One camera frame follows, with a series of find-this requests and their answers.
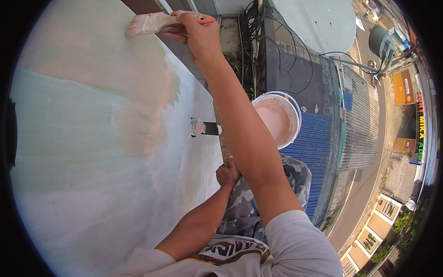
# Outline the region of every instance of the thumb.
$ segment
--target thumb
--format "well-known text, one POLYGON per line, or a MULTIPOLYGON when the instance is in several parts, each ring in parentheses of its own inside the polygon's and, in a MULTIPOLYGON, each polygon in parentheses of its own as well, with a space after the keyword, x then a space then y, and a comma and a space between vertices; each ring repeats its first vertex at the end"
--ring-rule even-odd
POLYGON ((234 157, 232 157, 232 155, 229 156, 228 158, 228 163, 229 163, 229 170, 234 170, 237 171, 237 169, 235 168, 235 161, 234 161, 234 157))
POLYGON ((188 34, 192 33, 198 27, 201 27, 200 24, 195 20, 195 17, 190 12, 185 12, 182 10, 177 11, 177 21, 183 24, 186 27, 186 31, 188 34))

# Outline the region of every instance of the white t-shirt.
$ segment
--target white t-shirt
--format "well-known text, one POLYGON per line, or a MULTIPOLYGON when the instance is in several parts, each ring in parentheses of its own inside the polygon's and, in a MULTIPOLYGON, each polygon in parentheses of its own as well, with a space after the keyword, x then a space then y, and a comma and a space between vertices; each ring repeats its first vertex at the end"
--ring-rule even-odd
POLYGON ((112 277, 342 277, 335 249, 303 211, 287 211, 265 228, 269 246, 259 240, 216 234, 199 254, 176 262, 157 249, 137 248, 112 277))

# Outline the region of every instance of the hand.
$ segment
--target hand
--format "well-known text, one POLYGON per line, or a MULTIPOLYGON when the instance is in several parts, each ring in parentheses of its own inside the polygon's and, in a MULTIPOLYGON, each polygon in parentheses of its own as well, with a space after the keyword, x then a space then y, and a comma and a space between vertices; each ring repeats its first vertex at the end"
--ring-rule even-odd
POLYGON ((171 15, 177 16, 177 20, 184 27, 167 27, 163 35, 179 43, 187 44, 192 61, 204 72, 214 59, 225 58, 220 46, 220 31, 216 21, 200 25, 191 13, 181 10, 172 12, 171 15))
POLYGON ((238 172, 232 156, 229 156, 228 162, 229 168, 222 164, 215 172, 215 175, 217 176, 217 181, 221 187, 230 187, 232 189, 238 181, 238 172))

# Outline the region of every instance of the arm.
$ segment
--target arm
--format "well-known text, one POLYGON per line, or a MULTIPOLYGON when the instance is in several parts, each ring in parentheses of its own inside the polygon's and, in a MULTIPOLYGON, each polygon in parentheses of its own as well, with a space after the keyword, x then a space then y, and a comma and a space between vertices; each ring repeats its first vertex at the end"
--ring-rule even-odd
POLYGON ((186 28, 176 27, 164 35, 186 43, 195 65, 205 75, 229 148, 255 196, 263 225, 285 211, 302 210, 286 179, 274 139, 223 56, 218 24, 200 25, 182 11, 176 15, 186 28))
POLYGON ((222 222, 229 195, 238 180, 234 159, 229 157, 229 168, 221 165, 216 174, 220 189, 188 212, 155 249, 180 261, 197 254, 208 245, 222 222))

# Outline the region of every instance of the motorcycle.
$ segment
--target motorcycle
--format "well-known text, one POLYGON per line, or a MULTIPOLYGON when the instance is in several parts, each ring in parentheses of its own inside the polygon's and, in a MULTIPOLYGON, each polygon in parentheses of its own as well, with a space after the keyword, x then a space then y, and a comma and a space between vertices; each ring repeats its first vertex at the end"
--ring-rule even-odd
MULTIPOLYGON (((368 66, 375 69, 371 71, 372 73, 376 73, 379 70, 375 61, 368 61, 368 66)), ((371 79, 370 79, 371 86, 376 89, 377 88, 376 82, 378 82, 378 85, 381 86, 380 81, 383 80, 384 77, 385 74, 371 74, 371 79)))

